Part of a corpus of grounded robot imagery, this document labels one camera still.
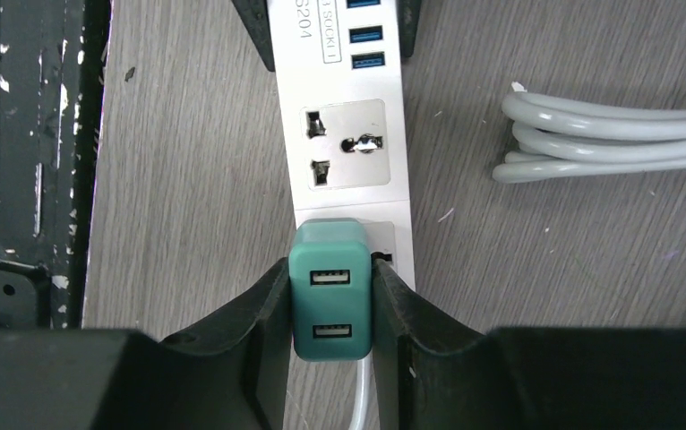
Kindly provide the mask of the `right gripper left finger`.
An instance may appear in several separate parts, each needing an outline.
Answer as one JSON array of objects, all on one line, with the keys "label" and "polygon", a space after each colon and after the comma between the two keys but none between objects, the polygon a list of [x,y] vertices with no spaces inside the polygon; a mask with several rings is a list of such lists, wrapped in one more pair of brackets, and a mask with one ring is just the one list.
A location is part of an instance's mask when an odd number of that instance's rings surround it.
[{"label": "right gripper left finger", "polygon": [[0,330],[0,429],[279,429],[290,353],[286,259],[163,340]]}]

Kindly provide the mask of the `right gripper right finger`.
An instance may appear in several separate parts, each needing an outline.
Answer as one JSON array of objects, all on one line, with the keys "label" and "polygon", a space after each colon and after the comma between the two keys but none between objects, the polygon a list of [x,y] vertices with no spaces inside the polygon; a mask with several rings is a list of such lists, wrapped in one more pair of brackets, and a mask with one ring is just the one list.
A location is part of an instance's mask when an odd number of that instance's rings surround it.
[{"label": "right gripper right finger", "polygon": [[383,429],[686,429],[686,329],[474,331],[373,264]]}]

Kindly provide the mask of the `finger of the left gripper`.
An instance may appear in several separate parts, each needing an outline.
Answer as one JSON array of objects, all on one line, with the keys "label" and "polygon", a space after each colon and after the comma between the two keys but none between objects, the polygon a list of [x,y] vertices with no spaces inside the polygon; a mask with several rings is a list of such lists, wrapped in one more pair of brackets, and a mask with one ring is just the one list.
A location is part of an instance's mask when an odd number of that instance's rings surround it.
[{"label": "finger of the left gripper", "polygon": [[232,4],[263,65],[269,72],[274,73],[276,68],[270,35],[268,1],[232,0]]},{"label": "finger of the left gripper", "polygon": [[396,7],[399,52],[402,58],[411,58],[415,52],[422,0],[397,0]]}]

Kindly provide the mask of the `white power strip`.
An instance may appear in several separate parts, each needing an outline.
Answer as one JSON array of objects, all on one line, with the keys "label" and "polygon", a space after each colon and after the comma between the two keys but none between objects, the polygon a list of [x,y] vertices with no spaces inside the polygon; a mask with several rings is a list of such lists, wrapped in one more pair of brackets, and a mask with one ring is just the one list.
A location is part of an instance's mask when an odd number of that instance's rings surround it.
[{"label": "white power strip", "polygon": [[358,220],[413,285],[397,3],[271,1],[268,15],[296,222]]}]

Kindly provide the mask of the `teal adapters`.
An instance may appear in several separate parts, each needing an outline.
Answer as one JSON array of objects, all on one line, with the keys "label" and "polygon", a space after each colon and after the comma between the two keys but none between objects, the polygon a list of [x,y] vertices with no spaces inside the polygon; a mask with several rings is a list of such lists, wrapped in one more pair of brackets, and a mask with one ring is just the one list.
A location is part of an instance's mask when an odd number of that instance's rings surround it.
[{"label": "teal adapters", "polygon": [[310,219],[288,256],[293,341],[304,361],[354,361],[372,347],[372,258],[355,219]]}]

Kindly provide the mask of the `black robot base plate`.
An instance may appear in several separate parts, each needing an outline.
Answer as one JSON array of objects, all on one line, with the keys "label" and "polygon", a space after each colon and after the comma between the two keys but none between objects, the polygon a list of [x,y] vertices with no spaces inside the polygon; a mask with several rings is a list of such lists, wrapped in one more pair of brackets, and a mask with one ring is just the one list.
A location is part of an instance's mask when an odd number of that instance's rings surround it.
[{"label": "black robot base plate", "polygon": [[108,1],[0,1],[0,328],[81,324]]}]

